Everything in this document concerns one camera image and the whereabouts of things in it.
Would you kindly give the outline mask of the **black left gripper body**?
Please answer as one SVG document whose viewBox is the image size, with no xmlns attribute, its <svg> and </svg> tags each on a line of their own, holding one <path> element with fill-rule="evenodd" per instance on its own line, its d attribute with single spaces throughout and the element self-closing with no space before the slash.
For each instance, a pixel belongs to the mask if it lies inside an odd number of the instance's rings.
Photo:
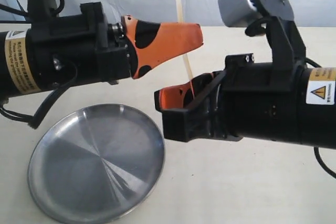
<svg viewBox="0 0 336 224">
<path fill-rule="evenodd" d="M 134 77 L 137 54 L 127 37 L 122 16 L 108 23 L 101 3 L 80 6 L 81 14 L 33 23 L 27 32 L 27 53 L 39 86 L 65 83 L 76 77 L 77 86 Z"/>
</svg>

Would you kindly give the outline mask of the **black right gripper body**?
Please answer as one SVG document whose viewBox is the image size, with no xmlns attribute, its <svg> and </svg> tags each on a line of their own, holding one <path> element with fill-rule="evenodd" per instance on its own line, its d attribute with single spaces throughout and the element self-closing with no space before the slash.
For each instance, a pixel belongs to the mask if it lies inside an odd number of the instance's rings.
<svg viewBox="0 0 336 224">
<path fill-rule="evenodd" d="M 302 126 L 303 83 L 307 57 L 255 63 L 253 54 L 228 55 L 216 74 L 212 139 L 239 141 L 244 137 L 306 145 Z"/>
</svg>

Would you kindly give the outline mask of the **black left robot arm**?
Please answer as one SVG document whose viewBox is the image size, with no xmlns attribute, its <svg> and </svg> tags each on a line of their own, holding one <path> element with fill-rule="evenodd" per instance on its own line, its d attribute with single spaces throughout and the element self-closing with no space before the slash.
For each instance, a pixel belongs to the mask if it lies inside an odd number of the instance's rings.
<svg viewBox="0 0 336 224">
<path fill-rule="evenodd" d="M 1 96 L 138 79 L 203 45 L 197 23 L 153 23 L 125 15 L 111 24 L 99 2 L 80 9 L 79 15 L 1 33 Z"/>
</svg>

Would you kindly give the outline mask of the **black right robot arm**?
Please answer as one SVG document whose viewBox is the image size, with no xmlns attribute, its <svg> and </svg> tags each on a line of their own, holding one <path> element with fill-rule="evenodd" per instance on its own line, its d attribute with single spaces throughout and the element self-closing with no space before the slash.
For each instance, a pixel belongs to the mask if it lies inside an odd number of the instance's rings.
<svg viewBox="0 0 336 224">
<path fill-rule="evenodd" d="M 255 138 L 335 148 L 335 69 L 308 68 L 296 58 L 286 88 L 274 63 L 256 63 L 253 54 L 229 55 L 225 68 L 190 83 L 155 91 L 168 140 L 198 138 L 238 142 Z"/>
</svg>

